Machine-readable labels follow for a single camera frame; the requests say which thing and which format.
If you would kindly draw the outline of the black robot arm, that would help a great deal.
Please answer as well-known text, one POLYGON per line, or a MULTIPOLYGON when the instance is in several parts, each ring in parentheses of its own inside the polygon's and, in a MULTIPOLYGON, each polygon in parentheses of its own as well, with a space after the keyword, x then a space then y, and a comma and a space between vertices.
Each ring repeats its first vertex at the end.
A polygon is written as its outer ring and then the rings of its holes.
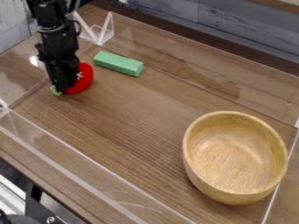
POLYGON ((78 21, 69 19, 66 0, 26 0, 42 43, 35 45, 38 58, 45 63, 51 83, 58 92, 66 92, 75 85, 81 60, 77 30, 78 21))

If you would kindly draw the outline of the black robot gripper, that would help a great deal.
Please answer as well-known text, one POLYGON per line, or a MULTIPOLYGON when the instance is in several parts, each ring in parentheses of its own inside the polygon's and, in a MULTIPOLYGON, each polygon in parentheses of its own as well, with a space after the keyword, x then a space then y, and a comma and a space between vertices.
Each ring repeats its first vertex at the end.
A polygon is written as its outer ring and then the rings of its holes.
POLYGON ((39 51, 39 60, 47 67, 51 83, 58 92, 66 92, 75 86, 79 73, 78 36, 81 27, 75 21, 38 23, 38 32, 42 43, 35 47, 39 51))

